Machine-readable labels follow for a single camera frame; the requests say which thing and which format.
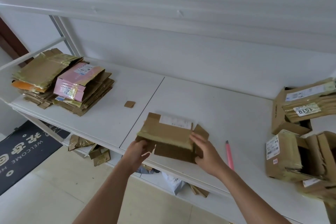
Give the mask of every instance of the white plastic bag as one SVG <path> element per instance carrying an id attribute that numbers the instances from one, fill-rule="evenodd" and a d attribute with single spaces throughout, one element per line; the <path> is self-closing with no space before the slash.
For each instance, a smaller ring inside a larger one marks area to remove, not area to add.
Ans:
<path id="1" fill-rule="evenodd" d="M 162 176 L 166 180 L 167 184 L 169 185 L 170 189 L 173 191 L 175 196 L 183 188 L 183 186 L 185 184 L 187 184 L 186 182 L 182 181 L 181 179 L 174 178 L 171 175 L 167 175 L 164 172 L 162 172 Z"/>

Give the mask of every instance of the forearm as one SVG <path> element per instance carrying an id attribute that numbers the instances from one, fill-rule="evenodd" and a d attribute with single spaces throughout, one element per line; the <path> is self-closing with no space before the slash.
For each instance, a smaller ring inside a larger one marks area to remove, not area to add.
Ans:
<path id="1" fill-rule="evenodd" d="M 130 172 L 120 161 L 73 224 L 116 224 Z"/>
<path id="2" fill-rule="evenodd" d="M 217 178 L 230 191 L 248 224 L 290 224 L 227 165 L 223 165 Z"/>

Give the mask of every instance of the beige floor tile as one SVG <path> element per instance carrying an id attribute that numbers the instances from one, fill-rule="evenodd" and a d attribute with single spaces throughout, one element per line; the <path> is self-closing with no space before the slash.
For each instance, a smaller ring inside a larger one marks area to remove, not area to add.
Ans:
<path id="1" fill-rule="evenodd" d="M 211 224 L 229 224 L 228 221 L 209 213 L 203 209 L 200 209 L 196 206 L 193 206 L 191 209 L 191 215 L 189 224 L 205 224 L 205 223 L 211 223 Z"/>
<path id="2" fill-rule="evenodd" d="M 1 195 L 0 223 L 71 223 L 84 203 L 29 173 Z"/>
<path id="3" fill-rule="evenodd" d="M 82 158 L 62 146 L 32 172 L 87 203 L 111 171 L 112 167 L 105 164 L 94 167 L 90 158 Z"/>
<path id="4" fill-rule="evenodd" d="M 130 178 L 118 224 L 187 224 L 192 205 Z"/>

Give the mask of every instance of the doormat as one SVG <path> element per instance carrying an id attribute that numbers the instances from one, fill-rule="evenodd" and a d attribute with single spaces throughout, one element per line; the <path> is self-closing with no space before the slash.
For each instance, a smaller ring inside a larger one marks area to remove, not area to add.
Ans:
<path id="1" fill-rule="evenodd" d="M 60 137 L 70 133 L 44 122 Z M 62 144 L 30 121 L 0 142 L 0 195 L 57 151 Z"/>

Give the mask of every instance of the person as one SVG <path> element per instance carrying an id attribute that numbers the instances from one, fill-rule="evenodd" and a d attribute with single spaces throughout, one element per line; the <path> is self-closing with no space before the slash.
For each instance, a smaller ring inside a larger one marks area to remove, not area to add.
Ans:
<path id="1" fill-rule="evenodd" d="M 248 224 L 290 224 L 224 163 L 209 141 L 194 132 L 190 139 L 203 150 L 203 158 L 195 159 L 197 165 L 227 187 Z M 128 178 L 150 154 L 146 153 L 146 144 L 142 140 L 133 141 L 129 145 L 112 173 L 73 224 L 117 223 Z"/>

